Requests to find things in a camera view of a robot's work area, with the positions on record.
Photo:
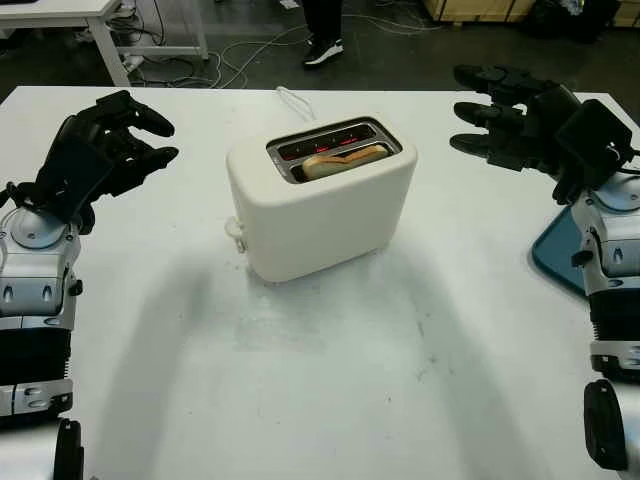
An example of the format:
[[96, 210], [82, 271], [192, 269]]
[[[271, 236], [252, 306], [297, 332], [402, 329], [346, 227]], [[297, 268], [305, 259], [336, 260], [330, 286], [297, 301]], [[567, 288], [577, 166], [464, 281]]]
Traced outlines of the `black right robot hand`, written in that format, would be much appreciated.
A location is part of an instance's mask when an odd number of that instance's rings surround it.
[[546, 174], [556, 181], [552, 198], [557, 204], [574, 203], [584, 188], [583, 175], [556, 133], [578, 112], [577, 97], [559, 83], [515, 67], [457, 65], [454, 77], [488, 95], [491, 103], [454, 104], [459, 119], [486, 132], [455, 134], [449, 140], [451, 147], [493, 166]]

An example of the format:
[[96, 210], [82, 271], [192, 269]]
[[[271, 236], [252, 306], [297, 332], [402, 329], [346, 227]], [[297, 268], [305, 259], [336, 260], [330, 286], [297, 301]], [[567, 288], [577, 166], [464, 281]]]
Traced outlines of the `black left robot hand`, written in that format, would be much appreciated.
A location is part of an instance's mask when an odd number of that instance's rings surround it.
[[49, 208], [61, 221], [80, 219], [90, 232], [92, 202], [142, 185], [178, 155], [175, 147], [153, 147], [135, 137], [133, 128], [164, 138], [175, 133], [169, 120], [126, 90], [97, 99], [63, 122], [47, 156], [54, 178]]

